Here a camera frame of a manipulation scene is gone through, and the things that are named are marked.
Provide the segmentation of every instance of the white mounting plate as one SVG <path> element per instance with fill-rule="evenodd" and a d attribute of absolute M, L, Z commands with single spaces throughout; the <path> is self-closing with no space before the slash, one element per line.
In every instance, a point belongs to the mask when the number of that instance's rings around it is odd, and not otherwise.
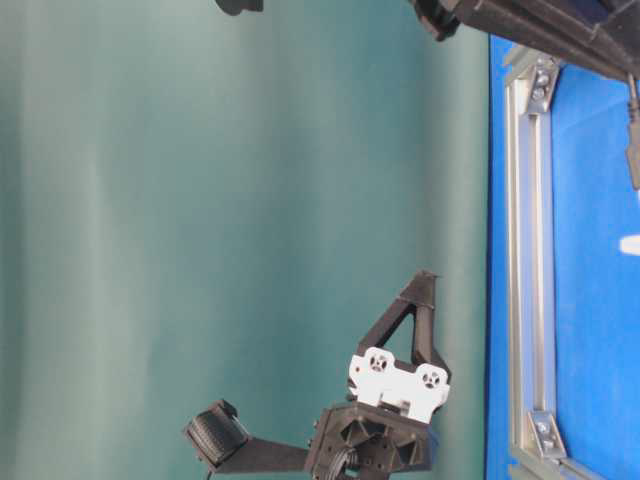
<path fill-rule="evenodd" d="M 400 415 L 420 422 L 431 422 L 433 411 L 447 401 L 447 372 L 423 363 L 414 373 L 396 368 L 393 353 L 370 347 L 364 356 L 354 355 L 349 378 L 355 384 L 351 393 L 359 402 L 373 407 L 391 405 Z"/>

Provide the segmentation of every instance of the blue surface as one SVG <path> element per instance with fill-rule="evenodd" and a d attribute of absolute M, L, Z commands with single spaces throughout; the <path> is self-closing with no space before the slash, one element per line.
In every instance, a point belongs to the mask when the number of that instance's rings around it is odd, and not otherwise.
<path fill-rule="evenodd" d="M 502 59 L 511 42 L 491 38 L 491 172 L 487 479 L 507 479 L 509 408 L 507 348 L 507 216 L 505 178 L 504 76 Z"/>
<path fill-rule="evenodd" d="M 564 69 L 552 114 L 558 421 L 572 457 L 609 479 L 640 478 L 640 233 L 627 90 Z"/>

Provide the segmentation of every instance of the green fabric backdrop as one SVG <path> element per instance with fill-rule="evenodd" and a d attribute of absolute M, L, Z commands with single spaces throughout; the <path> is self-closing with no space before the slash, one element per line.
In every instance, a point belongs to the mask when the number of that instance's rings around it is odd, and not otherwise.
<path fill-rule="evenodd" d="M 487 39 L 266 3 L 0 5 L 3 479 L 200 478 L 180 430 L 221 396 L 306 444 L 420 267 L 454 371 L 429 478 L 482 477 Z"/>

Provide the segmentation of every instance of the bolt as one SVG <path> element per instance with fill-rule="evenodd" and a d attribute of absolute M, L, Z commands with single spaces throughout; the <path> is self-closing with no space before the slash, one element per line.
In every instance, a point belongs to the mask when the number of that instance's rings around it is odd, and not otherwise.
<path fill-rule="evenodd" d="M 537 422 L 536 428 L 538 429 L 538 432 L 540 432 L 542 435 L 549 433 L 549 425 L 547 425 L 544 422 Z"/>
<path fill-rule="evenodd" d="M 533 98 L 534 101 L 539 102 L 544 98 L 545 95 L 546 95 L 546 92 L 544 91 L 544 88 L 538 87 L 533 89 L 531 98 Z"/>
<path fill-rule="evenodd" d="M 545 71 L 541 71 L 538 72 L 538 78 L 536 78 L 536 85 L 538 85 L 539 87 L 546 87 L 547 85 L 549 85 L 549 82 L 551 81 L 551 78 L 549 77 L 549 74 Z"/>

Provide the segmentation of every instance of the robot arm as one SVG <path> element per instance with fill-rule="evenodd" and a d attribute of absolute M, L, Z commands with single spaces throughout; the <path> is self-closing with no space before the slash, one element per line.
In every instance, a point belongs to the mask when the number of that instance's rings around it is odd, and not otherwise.
<path fill-rule="evenodd" d="M 309 450 L 253 437 L 224 400 L 193 418 L 184 434 L 209 475 L 306 471 L 313 480 L 384 480 L 430 470 L 437 441 L 429 423 L 447 400 L 451 378 L 433 347 L 435 280 L 418 272 L 358 344 L 349 365 L 350 401 L 323 411 Z M 411 363 L 382 348 L 408 317 Z"/>

